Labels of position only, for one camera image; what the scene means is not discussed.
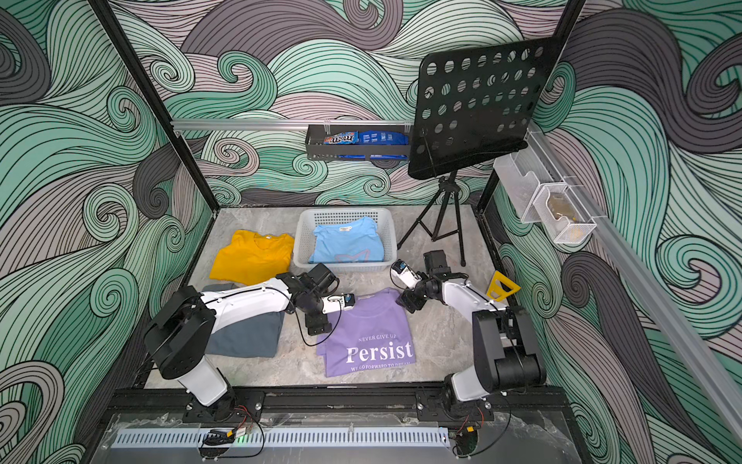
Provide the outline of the purple Persist t-shirt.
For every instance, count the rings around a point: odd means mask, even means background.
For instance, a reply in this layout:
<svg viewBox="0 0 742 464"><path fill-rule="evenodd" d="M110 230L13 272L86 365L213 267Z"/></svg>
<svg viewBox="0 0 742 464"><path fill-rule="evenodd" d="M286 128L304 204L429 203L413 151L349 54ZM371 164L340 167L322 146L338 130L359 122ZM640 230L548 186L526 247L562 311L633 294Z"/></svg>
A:
<svg viewBox="0 0 742 464"><path fill-rule="evenodd" d="M386 288L357 298L356 304L328 320L334 332L317 346L328 378L368 370L405 367L417 361L407 311L400 292Z"/></svg>

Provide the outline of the grey-blue t-shirt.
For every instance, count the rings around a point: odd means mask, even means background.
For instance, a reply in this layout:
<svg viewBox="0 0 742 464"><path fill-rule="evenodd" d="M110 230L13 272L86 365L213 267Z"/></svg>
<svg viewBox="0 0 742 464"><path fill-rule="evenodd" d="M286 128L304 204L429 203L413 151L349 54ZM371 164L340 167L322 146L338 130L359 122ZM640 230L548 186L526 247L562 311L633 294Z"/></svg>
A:
<svg viewBox="0 0 742 464"><path fill-rule="evenodd" d="M285 296L279 295L274 290L243 292L243 288L235 284L209 285L204 287L201 293L205 303L216 299L218 293L226 293L228 303L239 301L243 296L257 295L257 303L255 298L250 298L247 302L247 308L250 310L279 307L279 311L255 314L253 317L222 326L210 336L206 348L208 355L243 359L272 358L276 355L284 320L283 311L287 305Z"/></svg>

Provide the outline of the white plastic basket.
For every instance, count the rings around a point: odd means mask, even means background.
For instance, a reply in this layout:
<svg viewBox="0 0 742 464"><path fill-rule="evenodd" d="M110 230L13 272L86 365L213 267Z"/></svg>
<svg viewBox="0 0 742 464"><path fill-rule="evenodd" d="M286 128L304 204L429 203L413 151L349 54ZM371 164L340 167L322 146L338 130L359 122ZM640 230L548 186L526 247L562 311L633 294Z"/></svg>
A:
<svg viewBox="0 0 742 464"><path fill-rule="evenodd" d="M369 217L377 224L378 234L385 248L385 258L381 262L354 263L310 263L309 258L315 249L316 239L313 231L318 225L344 224ZM301 213L295 234L293 250L294 265L310 270L317 264L327 266L334 274L382 272L397 260L396 233L392 215L385 208L332 207L310 208Z"/></svg>

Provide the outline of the yellow t-shirt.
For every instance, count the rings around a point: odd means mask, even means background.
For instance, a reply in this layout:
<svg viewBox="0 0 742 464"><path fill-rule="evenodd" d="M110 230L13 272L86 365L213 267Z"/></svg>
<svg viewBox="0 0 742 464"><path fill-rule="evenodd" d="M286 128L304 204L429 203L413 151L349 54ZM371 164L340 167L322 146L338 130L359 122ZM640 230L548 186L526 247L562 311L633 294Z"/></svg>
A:
<svg viewBox="0 0 742 464"><path fill-rule="evenodd" d="M238 230L216 255L210 279L254 285L275 278L289 271L294 245L288 234L263 236Z"/></svg>

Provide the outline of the light blue t-shirt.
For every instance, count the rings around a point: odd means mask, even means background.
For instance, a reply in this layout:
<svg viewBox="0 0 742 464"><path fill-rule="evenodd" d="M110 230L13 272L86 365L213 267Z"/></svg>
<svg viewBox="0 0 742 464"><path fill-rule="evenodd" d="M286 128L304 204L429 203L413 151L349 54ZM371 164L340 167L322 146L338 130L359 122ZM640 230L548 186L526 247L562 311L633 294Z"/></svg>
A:
<svg viewBox="0 0 742 464"><path fill-rule="evenodd" d="M385 248L372 218L318 225L313 234L316 244L310 263L381 262L385 258Z"/></svg>

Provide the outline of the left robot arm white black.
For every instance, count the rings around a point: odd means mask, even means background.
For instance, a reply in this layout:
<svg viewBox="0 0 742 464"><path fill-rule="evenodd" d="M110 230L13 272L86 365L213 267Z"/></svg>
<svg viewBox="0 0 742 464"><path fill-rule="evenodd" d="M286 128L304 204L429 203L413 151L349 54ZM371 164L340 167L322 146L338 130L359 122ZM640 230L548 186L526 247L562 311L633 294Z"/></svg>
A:
<svg viewBox="0 0 742 464"><path fill-rule="evenodd" d="M339 278L323 264L299 276L218 292L177 291L144 334L149 358L165 380L178 381L205 408L234 407L231 386L206 357L213 334L263 314L303 313L309 336L331 334L328 316L352 309L353 294L336 294Z"/></svg>

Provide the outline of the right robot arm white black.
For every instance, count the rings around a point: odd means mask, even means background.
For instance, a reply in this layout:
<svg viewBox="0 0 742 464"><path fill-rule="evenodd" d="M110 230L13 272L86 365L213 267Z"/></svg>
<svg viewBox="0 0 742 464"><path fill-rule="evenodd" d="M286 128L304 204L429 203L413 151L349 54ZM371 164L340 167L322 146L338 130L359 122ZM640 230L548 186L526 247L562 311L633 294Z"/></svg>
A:
<svg viewBox="0 0 742 464"><path fill-rule="evenodd" d="M497 302L476 289L464 273L453 272L443 251L424 255L425 270L417 272L399 259L390 277L401 283L398 305L415 313L430 301L457 310L473 330L473 365L446 380L451 403L475 401L495 392L542 386L547 367L533 321L519 305Z"/></svg>

